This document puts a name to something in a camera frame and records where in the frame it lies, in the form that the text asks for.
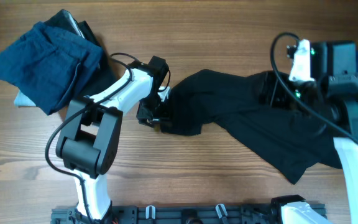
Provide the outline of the black t-shirt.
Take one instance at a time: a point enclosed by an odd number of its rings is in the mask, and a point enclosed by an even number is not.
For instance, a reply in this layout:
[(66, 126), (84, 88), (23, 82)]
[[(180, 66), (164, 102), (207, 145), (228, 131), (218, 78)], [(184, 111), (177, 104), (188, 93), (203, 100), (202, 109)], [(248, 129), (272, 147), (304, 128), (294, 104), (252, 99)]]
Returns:
[(316, 163), (342, 167), (333, 135), (322, 124), (297, 111), (273, 108), (260, 100), (272, 72), (240, 77), (200, 70), (177, 84), (168, 97), (172, 124), (164, 133), (194, 136), (216, 123), (232, 137), (274, 166), (291, 183)]

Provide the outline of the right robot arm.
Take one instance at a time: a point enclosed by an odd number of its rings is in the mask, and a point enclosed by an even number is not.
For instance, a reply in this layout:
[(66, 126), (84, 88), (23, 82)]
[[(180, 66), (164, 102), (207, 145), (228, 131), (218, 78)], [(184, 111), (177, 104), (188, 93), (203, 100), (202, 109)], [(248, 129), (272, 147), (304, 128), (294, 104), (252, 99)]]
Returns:
[(335, 152), (345, 176), (352, 223), (358, 223), (358, 71), (353, 41), (296, 40), (287, 47), (292, 60), (288, 75), (278, 71), (275, 47), (270, 49), (274, 83), (268, 83), (269, 106), (297, 112), (315, 125), (295, 128), (288, 122), (284, 140), (300, 134), (313, 142), (327, 138), (322, 158)]

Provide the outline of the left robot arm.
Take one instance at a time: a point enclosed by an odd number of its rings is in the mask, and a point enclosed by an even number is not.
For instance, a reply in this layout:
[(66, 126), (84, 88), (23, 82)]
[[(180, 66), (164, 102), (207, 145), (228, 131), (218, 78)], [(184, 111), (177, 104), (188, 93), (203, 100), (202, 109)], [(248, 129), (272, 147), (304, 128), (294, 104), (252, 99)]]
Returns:
[(123, 116), (135, 105), (137, 119), (146, 126), (165, 120), (162, 107), (170, 88), (166, 61), (153, 56), (149, 63), (134, 60), (114, 84), (92, 96), (71, 100), (55, 153), (73, 176), (78, 203), (55, 209), (52, 223), (117, 223), (108, 193), (106, 173), (117, 154)]

